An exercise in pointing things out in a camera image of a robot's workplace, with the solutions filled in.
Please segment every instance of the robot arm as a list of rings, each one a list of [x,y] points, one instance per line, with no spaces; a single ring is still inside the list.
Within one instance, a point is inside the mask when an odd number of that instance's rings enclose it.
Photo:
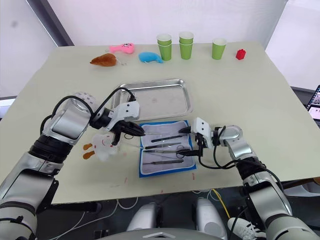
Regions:
[[[198,142],[198,146],[213,149],[217,143],[228,147],[247,192],[248,207],[261,219],[267,240],[320,240],[304,222],[292,216],[288,199],[258,160],[240,127],[229,125],[225,129],[217,127],[212,131],[207,122],[197,117],[192,123],[191,132],[198,135],[198,140],[203,139],[204,142]]]
[[[80,92],[76,97],[96,111],[96,100]],[[41,136],[6,177],[0,186],[0,239],[32,240],[37,229],[36,213],[51,204],[58,188],[54,176],[79,141],[88,125],[114,133],[112,144],[118,144],[121,132],[143,136],[144,130],[130,118],[139,116],[139,104],[134,99],[115,109],[101,108],[96,116],[77,99],[68,99],[44,127]]]

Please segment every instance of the stainless steel tray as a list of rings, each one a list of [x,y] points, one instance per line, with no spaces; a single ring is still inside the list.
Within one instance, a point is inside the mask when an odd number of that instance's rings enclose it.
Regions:
[[[125,83],[140,104],[139,119],[136,121],[185,116],[192,112],[192,103],[186,82],[182,79]],[[112,108],[126,103],[129,94],[120,90],[113,95]]]

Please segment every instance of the white wall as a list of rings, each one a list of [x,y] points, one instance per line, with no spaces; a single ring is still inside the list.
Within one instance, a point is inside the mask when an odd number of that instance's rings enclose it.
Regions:
[[[293,87],[320,84],[320,0],[289,0],[266,52]]]
[[[55,47],[25,0],[0,0],[0,97],[18,95]]]
[[[48,0],[75,45],[155,44],[159,33],[178,42],[223,37],[267,46],[286,0]]]

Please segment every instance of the green paper cup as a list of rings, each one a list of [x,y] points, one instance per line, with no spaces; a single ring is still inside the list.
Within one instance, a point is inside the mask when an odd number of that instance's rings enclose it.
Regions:
[[[181,44],[192,44],[194,42],[194,34],[189,31],[179,33],[179,42]]]
[[[163,61],[169,61],[171,59],[171,36],[169,34],[163,33],[156,36],[158,41],[158,46]]]
[[[180,54],[182,59],[189,60],[191,58],[192,45],[193,45],[192,43],[182,44],[180,42]]]
[[[212,58],[215,60],[220,60],[222,54],[224,53],[227,40],[224,38],[216,38],[212,42]]]

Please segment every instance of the blue plush toy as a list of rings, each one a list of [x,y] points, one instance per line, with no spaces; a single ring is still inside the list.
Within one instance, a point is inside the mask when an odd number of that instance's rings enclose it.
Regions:
[[[157,61],[160,64],[164,63],[164,61],[161,59],[161,57],[158,54],[150,51],[141,52],[139,54],[139,59],[143,63],[148,63],[152,61]]]

